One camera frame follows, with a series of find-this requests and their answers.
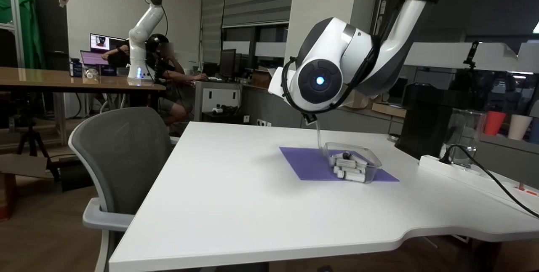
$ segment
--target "white desk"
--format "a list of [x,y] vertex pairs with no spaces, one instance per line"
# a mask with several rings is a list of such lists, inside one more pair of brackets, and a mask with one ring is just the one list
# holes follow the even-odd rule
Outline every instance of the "white desk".
[[388,251],[409,237],[539,237],[539,221],[419,168],[383,134],[322,132],[369,147],[400,182],[301,181],[279,146],[316,131],[191,122],[110,259],[111,272]]

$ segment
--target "gray office chair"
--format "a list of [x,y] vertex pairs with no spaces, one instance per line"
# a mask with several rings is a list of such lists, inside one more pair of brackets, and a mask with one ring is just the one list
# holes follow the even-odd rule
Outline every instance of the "gray office chair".
[[108,271],[108,259],[133,220],[167,161],[172,144],[153,109],[117,109],[86,119],[69,136],[69,147],[88,170],[98,197],[90,199],[83,224],[102,230],[96,272]]

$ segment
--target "clear plastic container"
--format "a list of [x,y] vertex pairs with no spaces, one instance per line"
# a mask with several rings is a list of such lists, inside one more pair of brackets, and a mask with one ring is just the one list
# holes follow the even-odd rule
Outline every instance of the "clear plastic container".
[[367,165],[365,167],[365,184],[369,184],[374,180],[374,176],[376,175],[376,172],[382,167],[382,163],[367,148],[360,147],[360,146],[354,146],[354,145],[347,145],[347,144],[341,144],[341,143],[333,143],[331,141],[327,142],[322,147],[322,152],[324,153],[324,156],[328,159],[328,164],[333,168],[333,165],[331,164],[330,157],[331,155],[335,155],[338,153],[343,152],[350,152],[353,155],[359,155],[360,159],[367,162]]

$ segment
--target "white cup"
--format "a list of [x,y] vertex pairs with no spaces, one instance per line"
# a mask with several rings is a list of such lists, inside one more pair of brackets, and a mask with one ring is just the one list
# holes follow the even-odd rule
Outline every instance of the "white cup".
[[510,139],[522,140],[526,130],[530,126],[531,117],[524,115],[511,115],[511,125],[509,126]]

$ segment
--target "chair backrest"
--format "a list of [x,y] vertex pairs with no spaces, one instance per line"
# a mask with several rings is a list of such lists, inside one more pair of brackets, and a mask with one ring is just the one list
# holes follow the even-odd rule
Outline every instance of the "chair backrest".
[[167,161],[172,145],[160,116],[148,107],[93,116],[69,136],[106,212],[135,214]]

